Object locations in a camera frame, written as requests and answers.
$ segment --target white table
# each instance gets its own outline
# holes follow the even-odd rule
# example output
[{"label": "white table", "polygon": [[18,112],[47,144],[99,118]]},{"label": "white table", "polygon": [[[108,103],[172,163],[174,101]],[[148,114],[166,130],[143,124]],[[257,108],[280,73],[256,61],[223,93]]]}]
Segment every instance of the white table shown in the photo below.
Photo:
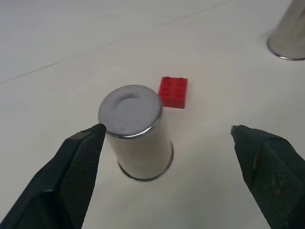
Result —
[{"label": "white table", "polygon": [[65,138],[97,123],[112,90],[189,79],[184,110],[165,108],[174,161],[128,179],[104,144],[84,229],[267,229],[230,136],[244,124],[305,157],[305,62],[265,47],[286,0],[235,0],[0,84],[0,219]]}]

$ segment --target red lego brick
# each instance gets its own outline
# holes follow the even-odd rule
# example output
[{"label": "red lego brick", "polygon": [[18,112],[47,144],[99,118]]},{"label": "red lego brick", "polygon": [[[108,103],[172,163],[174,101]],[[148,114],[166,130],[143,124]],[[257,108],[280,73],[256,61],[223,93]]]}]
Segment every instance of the red lego brick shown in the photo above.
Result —
[{"label": "red lego brick", "polygon": [[159,97],[163,106],[185,108],[187,79],[162,77]]}]

